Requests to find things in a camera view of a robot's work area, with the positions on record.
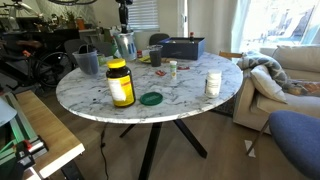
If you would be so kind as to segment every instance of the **blanket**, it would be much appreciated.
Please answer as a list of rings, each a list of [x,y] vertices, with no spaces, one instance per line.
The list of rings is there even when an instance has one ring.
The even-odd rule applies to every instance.
[[[270,76],[279,86],[283,87],[288,82],[288,76],[277,60],[257,51],[248,51],[243,58],[238,61],[240,69],[254,68],[257,65],[265,65]]]
[[[281,65],[274,58],[261,54],[257,51],[248,51],[237,63],[240,69],[254,68],[258,65],[265,65],[268,68],[271,78],[286,93],[296,96],[320,97],[320,82],[290,79]]]

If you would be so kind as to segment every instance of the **green coaster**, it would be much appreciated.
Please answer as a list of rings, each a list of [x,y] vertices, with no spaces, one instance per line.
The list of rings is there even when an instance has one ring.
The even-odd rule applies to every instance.
[[[149,92],[140,97],[141,104],[154,106],[162,102],[163,96],[157,92]]]

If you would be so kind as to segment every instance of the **window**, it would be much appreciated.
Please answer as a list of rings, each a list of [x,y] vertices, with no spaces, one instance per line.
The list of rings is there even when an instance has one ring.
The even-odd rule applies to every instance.
[[[131,29],[159,30],[157,0],[134,0],[127,7]]]
[[[251,0],[240,50],[315,44],[320,0]]]

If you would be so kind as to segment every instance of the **supplement bottle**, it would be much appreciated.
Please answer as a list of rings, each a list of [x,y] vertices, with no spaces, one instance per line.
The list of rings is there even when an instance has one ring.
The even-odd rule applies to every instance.
[[[219,96],[221,86],[221,70],[210,69],[206,78],[205,95],[209,98]]]
[[[107,62],[106,72],[113,104],[116,107],[128,107],[136,101],[131,70],[124,59],[114,59]]]

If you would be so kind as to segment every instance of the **wooden board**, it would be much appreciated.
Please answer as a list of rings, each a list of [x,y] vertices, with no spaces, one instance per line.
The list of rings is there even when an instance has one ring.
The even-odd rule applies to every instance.
[[[49,177],[84,151],[83,144],[32,91],[17,94],[17,99],[34,131],[49,148],[49,152],[35,160],[34,169],[42,178]],[[35,179],[27,174],[25,179]]]

